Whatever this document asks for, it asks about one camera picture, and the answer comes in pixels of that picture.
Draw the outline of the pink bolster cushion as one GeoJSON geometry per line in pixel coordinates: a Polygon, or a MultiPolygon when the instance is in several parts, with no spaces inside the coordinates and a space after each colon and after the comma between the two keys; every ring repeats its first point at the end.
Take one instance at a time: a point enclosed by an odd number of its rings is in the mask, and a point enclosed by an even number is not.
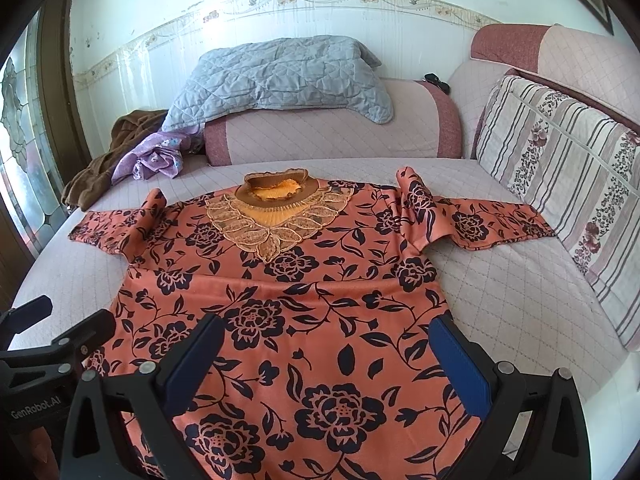
{"type": "Polygon", "coordinates": [[[460,158],[454,101],[426,81],[386,79],[394,117],[384,125],[346,108],[250,110],[208,122],[212,166],[334,158],[460,158]]]}

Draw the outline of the pink sofa backrest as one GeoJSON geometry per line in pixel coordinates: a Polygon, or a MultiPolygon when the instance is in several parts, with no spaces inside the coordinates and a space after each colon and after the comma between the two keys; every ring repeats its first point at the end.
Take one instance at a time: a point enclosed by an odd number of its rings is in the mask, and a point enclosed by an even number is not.
{"type": "Polygon", "coordinates": [[[449,78],[463,157],[472,156],[490,90],[506,74],[548,84],[639,129],[637,49],[561,25],[491,24],[474,35],[469,57],[449,78]]]}

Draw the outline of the grey quilted blanket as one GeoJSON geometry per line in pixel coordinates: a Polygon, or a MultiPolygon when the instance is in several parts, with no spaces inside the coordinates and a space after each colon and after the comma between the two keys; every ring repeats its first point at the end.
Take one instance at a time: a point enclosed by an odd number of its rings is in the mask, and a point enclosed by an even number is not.
{"type": "Polygon", "coordinates": [[[375,124],[394,106],[375,70],[381,61],[347,36],[279,38],[204,53],[162,129],[201,126],[247,110],[346,108],[375,124]]]}

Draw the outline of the orange black floral blouse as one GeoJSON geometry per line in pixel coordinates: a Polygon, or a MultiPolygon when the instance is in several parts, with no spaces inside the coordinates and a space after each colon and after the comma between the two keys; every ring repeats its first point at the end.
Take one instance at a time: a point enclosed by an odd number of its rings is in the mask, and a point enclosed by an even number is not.
{"type": "Polygon", "coordinates": [[[536,240],[531,206],[433,195],[411,168],[393,185],[291,180],[262,212],[235,188],[90,211],[70,231],[127,261],[103,375],[158,361],[206,314],[224,343],[176,420],[213,479],[439,479],[480,421],[438,366],[428,326],[448,304],[426,248],[536,240]]]}

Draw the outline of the striped floral pillow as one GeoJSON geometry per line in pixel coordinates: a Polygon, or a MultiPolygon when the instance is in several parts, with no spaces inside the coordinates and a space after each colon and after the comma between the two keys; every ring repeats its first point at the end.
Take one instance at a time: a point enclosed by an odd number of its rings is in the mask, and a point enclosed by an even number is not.
{"type": "Polygon", "coordinates": [[[544,217],[622,345],[638,350],[638,131],[561,91],[506,75],[489,96],[476,158],[544,217]]]}

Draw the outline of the stained glass wooden door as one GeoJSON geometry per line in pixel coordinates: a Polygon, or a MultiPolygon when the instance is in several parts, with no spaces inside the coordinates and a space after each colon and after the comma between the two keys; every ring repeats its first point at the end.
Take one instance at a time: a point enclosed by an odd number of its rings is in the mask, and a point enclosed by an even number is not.
{"type": "Polygon", "coordinates": [[[68,216],[90,159],[70,74],[70,4],[46,0],[1,64],[1,309],[68,216]]]}

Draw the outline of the brown garment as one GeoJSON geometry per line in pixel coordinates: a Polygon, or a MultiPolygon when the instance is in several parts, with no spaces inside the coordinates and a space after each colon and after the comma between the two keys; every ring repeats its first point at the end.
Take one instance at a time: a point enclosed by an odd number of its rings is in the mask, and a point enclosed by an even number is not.
{"type": "Polygon", "coordinates": [[[167,110],[134,110],[119,117],[111,130],[108,150],[68,182],[62,193],[62,204],[87,211],[112,186],[117,164],[150,134],[160,130],[167,110]]]}

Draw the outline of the small black object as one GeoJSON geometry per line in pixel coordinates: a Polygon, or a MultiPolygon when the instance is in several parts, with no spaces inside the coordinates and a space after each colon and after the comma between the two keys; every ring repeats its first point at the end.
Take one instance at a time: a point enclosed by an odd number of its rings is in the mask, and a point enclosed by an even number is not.
{"type": "Polygon", "coordinates": [[[433,86],[439,88],[439,90],[444,92],[446,96],[450,95],[450,92],[451,92],[450,85],[447,84],[446,81],[441,80],[439,76],[437,76],[436,74],[433,74],[433,73],[425,74],[424,80],[429,84],[432,84],[433,86]]]}

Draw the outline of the purple floral cloth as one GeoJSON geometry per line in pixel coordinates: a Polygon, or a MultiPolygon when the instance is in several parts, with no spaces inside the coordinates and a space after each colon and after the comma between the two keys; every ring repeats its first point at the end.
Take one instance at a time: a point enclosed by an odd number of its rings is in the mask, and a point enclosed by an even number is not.
{"type": "Polygon", "coordinates": [[[112,185],[132,177],[149,180],[154,174],[177,177],[183,168],[183,155],[196,153],[203,145],[203,133],[198,126],[174,131],[151,133],[117,163],[112,185]]]}

